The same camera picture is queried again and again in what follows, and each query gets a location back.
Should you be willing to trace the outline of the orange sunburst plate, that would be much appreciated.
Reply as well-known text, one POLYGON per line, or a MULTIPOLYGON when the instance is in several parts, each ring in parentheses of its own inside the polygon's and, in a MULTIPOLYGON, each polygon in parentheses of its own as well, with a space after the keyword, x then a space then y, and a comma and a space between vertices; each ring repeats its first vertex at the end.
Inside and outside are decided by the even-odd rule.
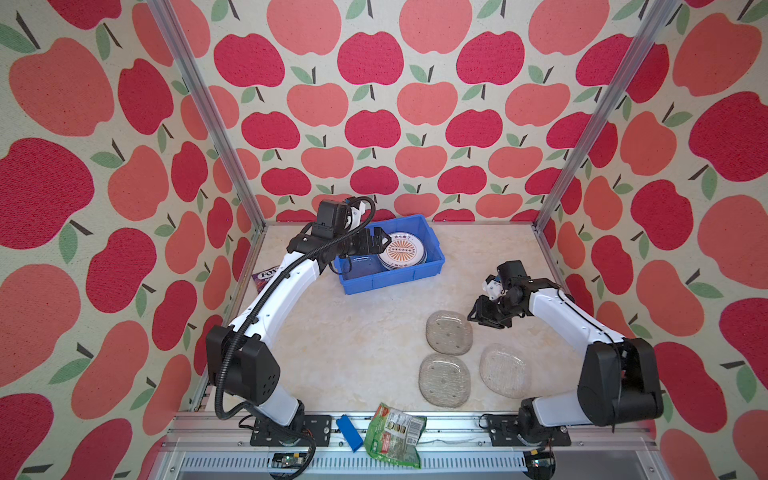
POLYGON ((378 257, 385 269, 398 270, 423 264, 427 260, 427 251, 416 235, 393 232, 386 249, 378 257))

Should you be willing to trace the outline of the clear glass plate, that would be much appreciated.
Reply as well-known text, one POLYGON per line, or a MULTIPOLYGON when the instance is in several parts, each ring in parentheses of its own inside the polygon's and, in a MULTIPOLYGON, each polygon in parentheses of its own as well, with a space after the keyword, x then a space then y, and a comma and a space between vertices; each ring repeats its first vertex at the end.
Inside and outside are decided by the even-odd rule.
POLYGON ((531 366, 511 347, 498 343, 486 347, 479 372, 483 383, 501 396, 522 399, 530 392, 531 366))
POLYGON ((356 279, 380 273, 382 265, 377 256, 352 256, 344 270, 346 279, 356 279))
POLYGON ((437 353, 453 356, 466 354, 473 345, 473 331, 464 314, 439 310, 426 322, 425 337, 437 353))
POLYGON ((431 405, 458 408, 469 399, 471 374, 458 357, 433 353, 420 365, 418 387, 431 405))

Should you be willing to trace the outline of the clear glass plate bottom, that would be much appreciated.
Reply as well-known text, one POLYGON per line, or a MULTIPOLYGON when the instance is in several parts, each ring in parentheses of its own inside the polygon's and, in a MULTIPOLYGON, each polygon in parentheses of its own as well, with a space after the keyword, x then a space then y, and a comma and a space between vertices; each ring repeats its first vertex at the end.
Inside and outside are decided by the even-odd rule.
POLYGON ((471 374, 458 357, 433 353, 420 365, 418 387, 431 405, 458 408, 469 399, 471 374))

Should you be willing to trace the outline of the clear glass plate top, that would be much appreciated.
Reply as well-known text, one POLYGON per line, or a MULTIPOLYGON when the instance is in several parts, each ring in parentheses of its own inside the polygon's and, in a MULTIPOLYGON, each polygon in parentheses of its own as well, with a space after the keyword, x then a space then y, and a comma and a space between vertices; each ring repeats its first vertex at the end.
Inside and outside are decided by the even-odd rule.
POLYGON ((377 256, 352 256, 344 270, 346 279, 356 279, 380 273, 382 265, 377 256))

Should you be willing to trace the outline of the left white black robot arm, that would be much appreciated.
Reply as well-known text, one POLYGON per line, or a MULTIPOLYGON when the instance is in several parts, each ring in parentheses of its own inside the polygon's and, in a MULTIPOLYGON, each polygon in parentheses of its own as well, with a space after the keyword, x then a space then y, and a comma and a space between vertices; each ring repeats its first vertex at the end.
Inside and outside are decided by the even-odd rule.
POLYGON ((209 331, 206 355, 218 419, 246 410, 267 420, 275 436, 311 439, 303 403, 280 385, 281 368, 271 346, 300 297, 335 259, 386 250, 391 237, 380 227, 368 228, 375 213, 375 201, 367 196, 323 201, 315 220, 290 240, 256 299, 228 325, 209 331))

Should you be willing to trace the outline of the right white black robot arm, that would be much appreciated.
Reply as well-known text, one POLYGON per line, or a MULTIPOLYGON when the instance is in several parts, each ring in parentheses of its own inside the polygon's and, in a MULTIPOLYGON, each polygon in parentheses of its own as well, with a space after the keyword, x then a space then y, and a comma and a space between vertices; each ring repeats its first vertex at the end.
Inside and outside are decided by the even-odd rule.
POLYGON ((574 390, 521 402, 512 431, 523 443, 542 444, 569 426, 615 427, 662 416, 653 347, 608 327, 578 306, 560 285, 529 276, 521 261, 511 260, 486 278, 469 320, 504 329, 523 317, 544 321, 583 355, 574 390))

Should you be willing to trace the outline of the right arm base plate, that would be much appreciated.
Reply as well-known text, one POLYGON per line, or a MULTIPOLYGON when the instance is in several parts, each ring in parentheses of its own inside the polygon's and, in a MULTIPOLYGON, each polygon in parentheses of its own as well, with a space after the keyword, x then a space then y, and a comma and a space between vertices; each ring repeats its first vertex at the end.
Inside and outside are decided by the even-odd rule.
POLYGON ((535 420, 512 414, 483 414, 478 426, 486 431, 494 447, 568 447, 572 441, 565 426, 544 427, 535 420))

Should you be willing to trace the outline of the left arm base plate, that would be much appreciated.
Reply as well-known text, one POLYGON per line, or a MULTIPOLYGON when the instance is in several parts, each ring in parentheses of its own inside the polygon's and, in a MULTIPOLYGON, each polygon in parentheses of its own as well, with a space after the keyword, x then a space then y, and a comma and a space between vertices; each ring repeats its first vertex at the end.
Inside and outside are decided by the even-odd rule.
POLYGON ((282 426, 268 417, 258 416, 252 427, 250 445, 254 447, 327 447, 333 431, 330 415, 304 415, 299 422, 282 426))

